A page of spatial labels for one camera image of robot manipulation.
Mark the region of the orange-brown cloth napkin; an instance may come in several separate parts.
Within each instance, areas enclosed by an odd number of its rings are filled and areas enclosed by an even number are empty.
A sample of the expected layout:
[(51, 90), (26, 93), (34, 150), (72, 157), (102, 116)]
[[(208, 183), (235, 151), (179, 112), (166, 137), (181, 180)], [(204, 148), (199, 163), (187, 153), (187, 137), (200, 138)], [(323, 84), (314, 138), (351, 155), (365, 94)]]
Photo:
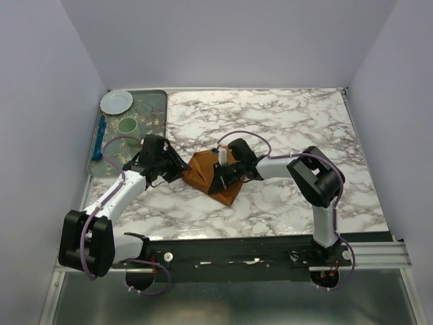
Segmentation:
[(227, 188), (220, 193), (209, 194), (208, 191), (214, 176), (214, 164), (218, 163), (218, 161), (218, 155), (213, 154), (211, 150), (196, 152), (188, 162), (191, 170), (184, 172), (182, 179), (192, 188), (207, 194), (209, 197), (226, 207), (230, 207), (237, 198), (246, 177), (243, 176), (230, 188)]

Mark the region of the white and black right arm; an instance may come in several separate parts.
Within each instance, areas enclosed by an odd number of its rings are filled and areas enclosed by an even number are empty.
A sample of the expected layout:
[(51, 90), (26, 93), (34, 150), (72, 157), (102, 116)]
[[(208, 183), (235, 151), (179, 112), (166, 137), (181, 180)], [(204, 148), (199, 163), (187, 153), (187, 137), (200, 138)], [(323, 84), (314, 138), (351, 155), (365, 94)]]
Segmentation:
[(293, 179), (313, 207), (313, 240), (316, 243), (311, 249), (313, 261), (327, 265), (334, 260), (334, 246), (339, 241), (336, 205), (344, 189), (344, 177), (320, 150), (311, 146), (300, 153), (257, 157), (250, 149), (239, 151), (217, 147), (211, 153), (218, 156), (218, 160), (213, 165), (209, 195), (222, 193), (245, 177), (252, 181)]

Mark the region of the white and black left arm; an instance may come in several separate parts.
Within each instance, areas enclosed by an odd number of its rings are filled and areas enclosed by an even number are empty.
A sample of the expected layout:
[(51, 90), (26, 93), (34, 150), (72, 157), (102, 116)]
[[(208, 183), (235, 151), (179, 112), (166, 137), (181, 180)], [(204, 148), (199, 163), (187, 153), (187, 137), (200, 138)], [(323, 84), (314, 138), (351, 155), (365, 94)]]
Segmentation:
[(116, 235), (113, 225), (159, 177), (171, 183), (190, 170), (172, 146), (144, 148), (137, 153), (103, 196), (83, 211), (71, 210), (65, 216), (59, 264), (83, 271), (91, 280), (106, 275), (112, 265), (121, 261), (145, 266), (150, 259), (148, 239), (130, 233)]

